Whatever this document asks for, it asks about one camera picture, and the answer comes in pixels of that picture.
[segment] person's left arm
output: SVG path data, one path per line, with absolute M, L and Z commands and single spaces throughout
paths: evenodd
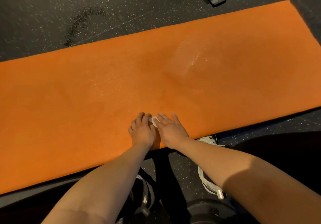
M 114 224 L 134 184 L 140 165 L 156 138 L 150 114 L 141 112 L 129 133 L 133 146 L 117 159 L 93 170 L 59 200 L 42 224 Z

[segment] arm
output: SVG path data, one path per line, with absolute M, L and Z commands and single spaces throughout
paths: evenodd
M 133 146 L 114 161 L 79 180 L 54 206 L 42 224 L 114 224 L 134 184 L 141 162 L 156 138 L 141 112 L 129 133 Z
M 173 117 L 157 114 L 163 143 L 192 159 L 260 223 L 321 222 L 321 196 L 258 157 L 189 138 Z

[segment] hand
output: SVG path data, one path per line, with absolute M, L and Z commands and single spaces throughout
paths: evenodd
M 132 121 L 128 132 L 133 139 L 133 146 L 143 145 L 151 148 L 156 139 L 156 129 L 153 125 L 148 125 L 148 118 L 151 115 L 144 112 L 138 114 L 137 118 Z
M 177 149 L 178 145 L 185 139 L 188 138 L 188 134 L 185 131 L 184 127 L 179 122 L 178 117 L 173 113 L 174 121 L 170 120 L 163 113 L 157 114 L 158 118 L 154 120 L 154 123 L 158 127 L 160 138 L 163 143 L 171 148 Z

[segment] orange padded surface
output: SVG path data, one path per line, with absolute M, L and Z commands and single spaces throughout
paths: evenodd
M 2 194 L 119 156 L 140 111 L 197 138 L 321 106 L 321 48 L 284 1 L 3 62 L 0 104 Z

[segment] person's left hand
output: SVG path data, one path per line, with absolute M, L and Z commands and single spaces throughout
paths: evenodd
M 143 145 L 151 147 L 156 139 L 156 128 L 151 124 L 148 125 L 148 118 L 151 115 L 141 112 L 138 114 L 137 118 L 132 121 L 132 125 L 129 127 L 128 131 L 133 139 L 134 145 Z

